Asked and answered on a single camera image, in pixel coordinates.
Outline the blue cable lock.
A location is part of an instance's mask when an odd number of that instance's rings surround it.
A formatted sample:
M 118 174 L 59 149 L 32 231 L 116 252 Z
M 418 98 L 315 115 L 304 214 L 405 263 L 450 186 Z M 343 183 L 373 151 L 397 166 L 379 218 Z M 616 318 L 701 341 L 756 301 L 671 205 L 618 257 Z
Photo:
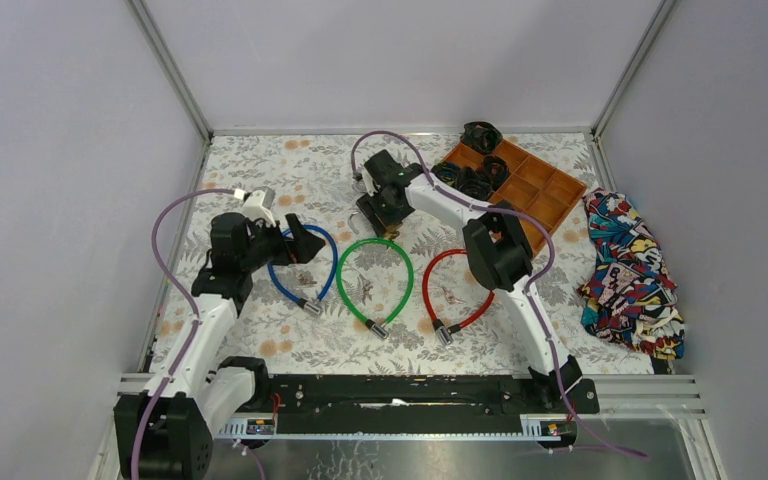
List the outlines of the blue cable lock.
M 291 287 L 283 283 L 283 277 L 277 272 L 279 268 L 285 269 L 285 266 L 278 268 L 269 264 L 267 271 L 273 286 L 287 301 L 314 317 L 320 317 L 323 314 L 325 300 L 336 281 L 339 249 L 334 236 L 325 228 L 310 223 L 304 224 L 303 228 L 307 236 L 313 237 L 317 244 L 314 247 L 313 266 L 293 264 L 290 269 L 297 274 L 297 279 Z M 322 268 L 322 265 L 317 265 L 316 258 L 323 252 L 327 252 L 330 257 L 326 276 L 322 275 L 323 270 L 316 273 L 317 268 Z

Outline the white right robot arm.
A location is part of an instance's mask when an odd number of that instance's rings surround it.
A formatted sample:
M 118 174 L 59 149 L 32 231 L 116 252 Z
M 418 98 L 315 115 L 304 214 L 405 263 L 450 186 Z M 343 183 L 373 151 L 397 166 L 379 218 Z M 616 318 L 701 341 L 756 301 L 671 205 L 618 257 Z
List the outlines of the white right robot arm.
M 361 212 L 378 230 L 421 211 L 461 232 L 472 276 L 505 307 L 529 362 L 533 396 L 543 410 L 594 415 L 600 406 L 593 381 L 555 335 L 536 281 L 533 251 L 522 228 L 535 219 L 507 204 L 493 205 L 444 184 L 424 161 L 403 166 L 382 150 L 352 166 L 363 185 Z

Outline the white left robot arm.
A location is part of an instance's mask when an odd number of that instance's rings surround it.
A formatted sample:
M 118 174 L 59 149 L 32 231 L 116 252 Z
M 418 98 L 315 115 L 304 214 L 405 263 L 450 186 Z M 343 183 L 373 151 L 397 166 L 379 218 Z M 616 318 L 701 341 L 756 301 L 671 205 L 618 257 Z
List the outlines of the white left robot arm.
M 280 222 L 224 213 L 210 226 L 208 260 L 189 294 L 195 309 L 172 353 L 136 394 L 114 407 L 120 472 L 126 479 L 201 479 L 217 433 L 238 408 L 256 411 L 269 401 L 264 361 L 215 355 L 237 321 L 263 266 L 305 264 L 327 244 L 298 217 Z

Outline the plain brass padlock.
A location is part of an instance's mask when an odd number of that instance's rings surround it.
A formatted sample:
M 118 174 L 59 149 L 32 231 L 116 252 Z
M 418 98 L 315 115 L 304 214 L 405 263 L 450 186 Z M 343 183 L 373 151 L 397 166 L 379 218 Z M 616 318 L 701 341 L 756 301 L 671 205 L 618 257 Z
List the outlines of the plain brass padlock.
M 360 238 L 365 235 L 367 221 L 360 210 L 351 211 L 346 223 L 356 237 Z M 400 231 L 396 227 L 385 229 L 382 233 L 376 233 L 375 229 L 372 228 L 372 232 L 375 237 L 389 241 L 394 241 L 400 235 Z

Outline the red cable lock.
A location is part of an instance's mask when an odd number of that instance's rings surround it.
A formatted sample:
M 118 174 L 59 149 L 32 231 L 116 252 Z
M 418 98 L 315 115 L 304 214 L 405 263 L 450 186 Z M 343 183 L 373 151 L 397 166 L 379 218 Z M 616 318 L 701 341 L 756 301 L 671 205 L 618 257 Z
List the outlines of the red cable lock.
M 465 288 L 454 286 L 454 275 L 447 270 L 456 258 L 466 257 L 464 248 L 444 250 L 435 255 L 425 268 L 421 280 L 421 295 L 431 329 L 439 343 L 450 346 L 453 337 L 481 319 L 493 305 L 495 293 L 486 291 L 481 303 L 475 298 L 465 298 Z M 465 304 L 448 304 L 441 295 L 440 287 L 451 289 Z

